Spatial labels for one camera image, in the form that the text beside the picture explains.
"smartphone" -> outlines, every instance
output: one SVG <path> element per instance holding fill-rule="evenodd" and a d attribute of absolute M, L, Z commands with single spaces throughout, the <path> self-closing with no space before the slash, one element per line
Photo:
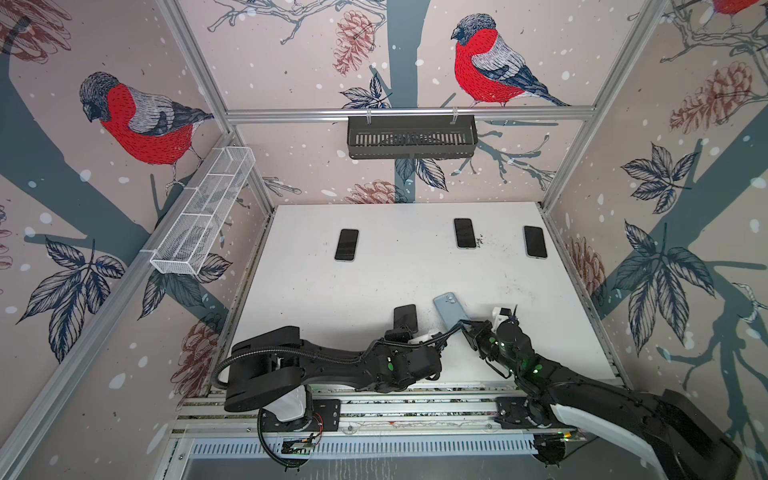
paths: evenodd
<path fill-rule="evenodd" d="M 468 218 L 454 218 L 453 228 L 456 230 L 456 244 L 458 248 L 477 248 L 475 242 L 475 229 L 472 228 L 472 220 Z"/>
<path fill-rule="evenodd" d="M 544 243 L 544 231 L 540 227 L 523 227 L 525 232 L 525 252 L 529 257 L 547 258 L 547 246 Z"/>
<path fill-rule="evenodd" d="M 355 250 L 357 250 L 357 236 L 359 230 L 350 230 L 344 228 L 339 233 L 339 244 L 336 245 L 336 256 L 339 262 L 351 262 L 355 259 Z"/>

